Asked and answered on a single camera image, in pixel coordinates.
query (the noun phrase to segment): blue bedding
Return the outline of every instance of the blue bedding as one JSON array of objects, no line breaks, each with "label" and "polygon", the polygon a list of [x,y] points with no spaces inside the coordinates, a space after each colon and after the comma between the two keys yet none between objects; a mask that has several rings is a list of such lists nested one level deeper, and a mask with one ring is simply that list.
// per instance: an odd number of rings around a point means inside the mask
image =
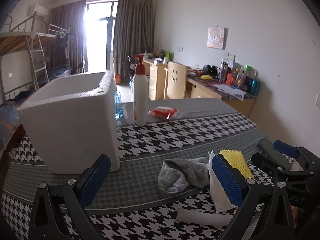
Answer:
[{"label": "blue bedding", "polygon": [[[49,78],[49,82],[59,78],[59,77],[65,77],[71,74],[71,68],[67,67],[67,66],[59,66],[59,67],[54,67],[54,68],[49,68],[47,69],[47,73],[48,73],[48,78]],[[46,84],[46,80],[44,77],[44,74],[42,74],[41,76],[38,77],[38,84],[39,87],[43,87]]]},{"label": "blue bedding", "polygon": [[0,149],[7,147],[11,136],[21,124],[17,109],[33,93],[33,91],[22,91],[14,99],[9,99],[0,105]]}]

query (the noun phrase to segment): water bottle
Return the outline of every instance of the water bottle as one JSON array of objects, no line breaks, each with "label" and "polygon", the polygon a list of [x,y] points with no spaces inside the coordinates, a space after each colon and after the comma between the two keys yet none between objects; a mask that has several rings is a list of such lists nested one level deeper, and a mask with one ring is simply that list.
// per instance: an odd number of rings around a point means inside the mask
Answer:
[{"label": "water bottle", "polygon": [[123,116],[120,92],[115,92],[116,120]]}]

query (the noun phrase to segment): gray towel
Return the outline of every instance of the gray towel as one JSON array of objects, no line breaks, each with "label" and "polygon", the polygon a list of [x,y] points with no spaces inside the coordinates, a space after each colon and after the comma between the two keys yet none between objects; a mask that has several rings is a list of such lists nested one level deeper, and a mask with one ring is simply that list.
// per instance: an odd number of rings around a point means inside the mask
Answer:
[{"label": "gray towel", "polygon": [[158,177],[161,195],[169,197],[193,185],[203,188],[210,184],[208,159],[170,159],[164,160]]}]

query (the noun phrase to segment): styrofoam box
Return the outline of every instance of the styrofoam box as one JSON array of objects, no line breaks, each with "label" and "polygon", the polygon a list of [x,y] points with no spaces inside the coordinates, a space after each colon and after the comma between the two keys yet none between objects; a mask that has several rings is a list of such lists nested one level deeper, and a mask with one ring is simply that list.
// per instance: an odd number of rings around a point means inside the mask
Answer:
[{"label": "styrofoam box", "polygon": [[57,174],[81,174],[101,154],[120,167],[113,73],[85,73],[55,79],[18,109],[33,147]]}]

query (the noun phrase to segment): light switch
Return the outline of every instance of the light switch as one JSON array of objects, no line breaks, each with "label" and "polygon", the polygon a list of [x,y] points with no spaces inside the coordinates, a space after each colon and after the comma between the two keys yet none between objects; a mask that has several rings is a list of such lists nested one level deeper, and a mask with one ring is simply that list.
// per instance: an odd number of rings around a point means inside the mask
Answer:
[{"label": "light switch", "polygon": [[229,53],[224,52],[223,55],[222,55],[222,59],[223,60],[228,60],[228,57],[229,57]]}]

